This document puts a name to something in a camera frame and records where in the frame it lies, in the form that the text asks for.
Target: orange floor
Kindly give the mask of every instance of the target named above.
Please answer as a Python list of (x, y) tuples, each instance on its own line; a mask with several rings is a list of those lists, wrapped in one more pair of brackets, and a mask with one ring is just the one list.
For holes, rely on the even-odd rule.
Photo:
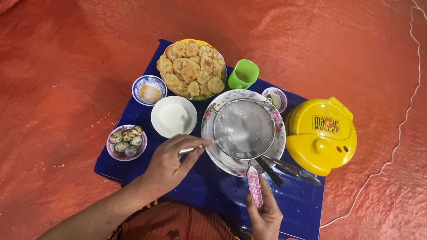
[[(420, 7), (427, 10), (427, 3)], [(93, 173), (159, 38), (209, 42), (228, 65), (354, 114), (356, 155), (326, 178), (322, 224), (391, 160), (418, 80), (412, 1), (0, 0), (0, 239), (35, 239), (119, 186)], [(427, 21), (421, 82), (395, 163), (320, 239), (427, 238)]]

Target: yellow appliance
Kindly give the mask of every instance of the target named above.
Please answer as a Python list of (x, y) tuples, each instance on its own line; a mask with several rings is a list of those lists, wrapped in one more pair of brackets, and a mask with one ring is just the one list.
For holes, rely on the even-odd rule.
[(286, 148), (313, 174), (328, 175), (356, 151), (353, 114), (335, 97), (303, 102), (289, 113), (285, 126)]

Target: blue and white bowl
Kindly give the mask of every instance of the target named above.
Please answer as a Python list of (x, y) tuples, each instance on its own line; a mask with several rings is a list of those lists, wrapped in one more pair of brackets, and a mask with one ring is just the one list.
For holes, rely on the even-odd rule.
[(146, 106), (154, 106), (156, 104), (155, 102), (150, 102), (144, 98), (141, 98), (141, 95), (139, 94), (139, 90), (144, 84), (149, 84), (157, 88), (160, 91), (161, 98), (166, 97), (167, 87), (166, 87), (166, 84), (162, 81), (162, 79), (153, 75), (144, 75), (138, 78), (132, 85), (132, 96), (140, 104), (146, 105)]

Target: speckled egg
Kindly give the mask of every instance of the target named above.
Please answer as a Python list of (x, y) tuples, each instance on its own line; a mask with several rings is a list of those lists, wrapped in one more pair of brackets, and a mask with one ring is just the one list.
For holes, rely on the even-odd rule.
[(142, 128), (141, 128), (141, 126), (134, 126), (134, 127), (131, 129), (131, 131), (132, 131), (132, 134), (134, 134), (135, 136), (141, 136), (141, 135), (142, 135), (142, 132), (143, 132), (143, 130), (142, 130)]
[(142, 137), (137, 136), (131, 139), (131, 146), (140, 146), (142, 143)]
[(136, 148), (135, 146), (129, 146), (125, 149), (125, 154), (128, 157), (134, 156), (137, 152), (138, 152), (138, 148)]
[(129, 142), (135, 135), (132, 134), (130, 130), (123, 133), (123, 141)]
[(110, 141), (112, 143), (119, 143), (122, 140), (122, 134), (119, 132), (115, 132), (110, 135)]
[(130, 146), (128, 142), (119, 142), (114, 145), (114, 150), (124, 152), (128, 146)]

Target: pink plaid handle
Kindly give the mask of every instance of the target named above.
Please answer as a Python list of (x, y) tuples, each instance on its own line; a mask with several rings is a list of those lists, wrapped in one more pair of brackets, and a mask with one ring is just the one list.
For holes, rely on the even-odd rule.
[(249, 192), (254, 198), (257, 208), (262, 208), (263, 197), (261, 195), (261, 186), (260, 180), (258, 179), (257, 170), (254, 167), (250, 166), (248, 172), (246, 173), (246, 177), (248, 178)]

